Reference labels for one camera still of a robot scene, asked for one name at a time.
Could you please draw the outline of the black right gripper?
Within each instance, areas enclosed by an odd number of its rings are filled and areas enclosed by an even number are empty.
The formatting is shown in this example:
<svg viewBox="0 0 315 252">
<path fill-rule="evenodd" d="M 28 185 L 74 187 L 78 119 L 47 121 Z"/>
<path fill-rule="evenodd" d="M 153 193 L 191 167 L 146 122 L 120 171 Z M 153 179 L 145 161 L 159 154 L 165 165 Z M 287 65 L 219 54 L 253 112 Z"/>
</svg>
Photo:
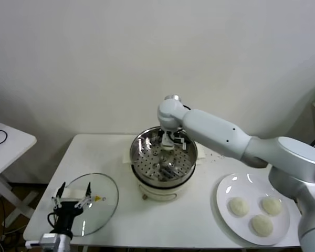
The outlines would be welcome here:
<svg viewBox="0 0 315 252">
<path fill-rule="evenodd" d="M 161 138 L 162 144 L 174 144 L 174 139 L 172 138 L 171 131 L 164 131 L 159 129 L 159 137 Z"/>
</svg>

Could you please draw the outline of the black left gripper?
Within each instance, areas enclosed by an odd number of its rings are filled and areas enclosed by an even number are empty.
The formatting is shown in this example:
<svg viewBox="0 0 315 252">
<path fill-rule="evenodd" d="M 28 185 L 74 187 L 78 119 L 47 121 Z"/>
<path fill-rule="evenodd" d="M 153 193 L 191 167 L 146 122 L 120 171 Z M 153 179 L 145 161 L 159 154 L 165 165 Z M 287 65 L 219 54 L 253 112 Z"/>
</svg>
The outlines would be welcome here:
<svg viewBox="0 0 315 252">
<path fill-rule="evenodd" d="M 51 200 L 54 204 L 55 215 L 57 216 L 57 221 L 52 229 L 52 233 L 55 234 L 72 234 L 72 226 L 74 220 L 77 216 L 82 214 L 82 208 L 89 206 L 91 203 L 91 183 L 89 182 L 85 196 L 78 201 L 69 201 L 61 203 L 61 196 L 64 192 L 66 183 L 63 182 L 62 186 L 56 191 L 55 196 L 51 197 Z"/>
</svg>

